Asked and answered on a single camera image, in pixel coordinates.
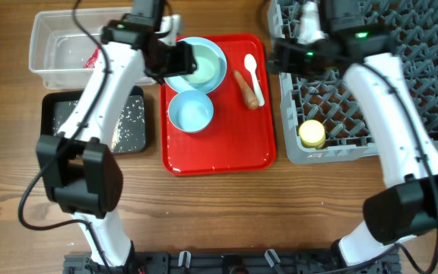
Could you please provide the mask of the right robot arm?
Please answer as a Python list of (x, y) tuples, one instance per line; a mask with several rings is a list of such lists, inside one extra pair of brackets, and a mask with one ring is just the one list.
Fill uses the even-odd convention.
[(386, 188), (330, 263), (355, 271), (438, 232), (438, 1), (273, 1), (257, 19), (289, 160), (382, 165)]

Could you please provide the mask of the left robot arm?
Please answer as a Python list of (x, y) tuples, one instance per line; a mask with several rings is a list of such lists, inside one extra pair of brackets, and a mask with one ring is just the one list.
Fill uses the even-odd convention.
[(135, 248), (117, 212), (123, 175), (110, 147), (135, 83), (192, 74), (188, 43), (176, 40), (168, 2), (136, 1), (129, 13), (94, 38), (97, 61), (77, 106), (55, 135), (40, 136), (36, 155), (46, 195), (81, 227), (91, 248), (92, 272), (131, 273)]

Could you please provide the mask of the red serving tray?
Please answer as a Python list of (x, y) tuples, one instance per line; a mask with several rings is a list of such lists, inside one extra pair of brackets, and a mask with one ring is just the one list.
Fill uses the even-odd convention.
[[(276, 157), (275, 131), (271, 114), (265, 48), (262, 41), (249, 33), (212, 35), (227, 60), (227, 72), (221, 85), (209, 96), (214, 105), (211, 123), (201, 132), (185, 133), (170, 122), (168, 106), (176, 95), (169, 86), (160, 89), (160, 140), (162, 163), (175, 176), (192, 176), (261, 170)], [(252, 81), (244, 66), (247, 54), (257, 62), (265, 105), (255, 110), (246, 107), (234, 72), (240, 72), (247, 83)]]

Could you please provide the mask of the white plastic spoon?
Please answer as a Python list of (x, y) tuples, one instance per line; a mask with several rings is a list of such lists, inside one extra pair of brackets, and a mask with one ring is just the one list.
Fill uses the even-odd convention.
[(254, 90), (255, 96), (259, 102), (259, 106), (263, 107), (265, 105), (265, 98), (263, 96), (262, 89), (260, 87), (259, 80), (258, 80), (258, 77), (256, 75), (257, 62), (252, 54), (248, 53), (245, 55), (244, 65), (245, 65), (246, 70), (251, 75), (253, 90)]

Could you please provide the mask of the yellow plastic cup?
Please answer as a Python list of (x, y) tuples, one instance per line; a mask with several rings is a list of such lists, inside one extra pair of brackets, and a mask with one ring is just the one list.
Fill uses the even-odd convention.
[(320, 149), (325, 144), (325, 127), (317, 120), (303, 122), (298, 129), (298, 135), (305, 148)]

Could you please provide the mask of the black plastic tray bin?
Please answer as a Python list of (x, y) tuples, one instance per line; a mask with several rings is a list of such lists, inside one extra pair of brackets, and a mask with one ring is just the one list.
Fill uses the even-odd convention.
[[(47, 94), (42, 102), (41, 135), (55, 135), (76, 108), (83, 91)], [(139, 153), (147, 147), (144, 92), (134, 86), (116, 123), (110, 151)]]

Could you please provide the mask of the light blue plate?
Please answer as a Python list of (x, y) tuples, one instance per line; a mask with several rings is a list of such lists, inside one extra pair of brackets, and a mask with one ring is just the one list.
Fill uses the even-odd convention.
[(181, 41), (187, 42), (192, 46), (203, 45), (212, 49), (220, 61), (219, 72), (210, 82), (207, 82), (205, 84), (190, 84), (185, 81), (185, 79), (183, 78), (184, 75), (165, 78), (165, 82), (177, 93), (190, 90), (197, 90), (204, 94), (212, 92), (221, 84), (227, 74), (227, 59), (222, 49), (216, 43), (202, 37), (187, 37), (181, 39), (180, 42)]

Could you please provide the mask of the clear plastic bin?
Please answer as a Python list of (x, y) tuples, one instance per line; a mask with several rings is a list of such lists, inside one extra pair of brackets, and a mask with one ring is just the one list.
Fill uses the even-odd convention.
[[(89, 8), (77, 11), (79, 22), (96, 39), (111, 20), (119, 20), (132, 8)], [(160, 39), (167, 45), (176, 41), (182, 18), (174, 14), (173, 32)], [(29, 70), (43, 79), (50, 90), (84, 89), (93, 68), (84, 68), (97, 47), (77, 26), (71, 10), (42, 11), (35, 17), (29, 48)]]

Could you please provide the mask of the pale green bowl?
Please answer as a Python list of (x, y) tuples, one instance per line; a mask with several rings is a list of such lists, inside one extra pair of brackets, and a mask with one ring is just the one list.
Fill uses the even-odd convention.
[(191, 75), (184, 75), (183, 78), (190, 84), (210, 82), (219, 72), (219, 58), (207, 46), (193, 45), (192, 51), (196, 61), (196, 70)]

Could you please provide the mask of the light blue bowl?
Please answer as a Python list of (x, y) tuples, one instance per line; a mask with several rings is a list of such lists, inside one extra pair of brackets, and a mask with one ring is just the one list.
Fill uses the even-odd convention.
[(185, 133), (197, 133), (211, 123), (214, 106), (201, 91), (183, 91), (172, 98), (167, 112), (175, 128)]

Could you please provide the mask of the grey dishwasher rack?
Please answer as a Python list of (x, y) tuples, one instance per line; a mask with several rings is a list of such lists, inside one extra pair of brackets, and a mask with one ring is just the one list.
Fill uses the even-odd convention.
[[(438, 1), (361, 1), (366, 24), (385, 24), (403, 61), (405, 79), (427, 133), (438, 149)], [(294, 164), (354, 161), (377, 155), (360, 108), (338, 71), (305, 79), (281, 73), (281, 118)], [(303, 147), (298, 129), (314, 119), (325, 127), (322, 148)]]

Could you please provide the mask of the red snack wrapper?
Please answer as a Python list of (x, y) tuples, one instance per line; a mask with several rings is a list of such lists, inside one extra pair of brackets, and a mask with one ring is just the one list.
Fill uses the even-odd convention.
[(99, 50), (95, 49), (92, 56), (87, 60), (84, 65), (85, 69), (93, 69), (95, 67), (95, 63), (98, 60)]

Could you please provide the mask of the white rice pile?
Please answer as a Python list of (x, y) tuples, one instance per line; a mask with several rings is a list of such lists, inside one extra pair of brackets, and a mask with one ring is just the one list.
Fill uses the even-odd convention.
[[(61, 125), (67, 120), (77, 100), (62, 100), (53, 104), (49, 126), (49, 135), (55, 135)], [(141, 95), (132, 95), (116, 123), (110, 151), (114, 154), (140, 152), (147, 146), (146, 119), (144, 98)]]

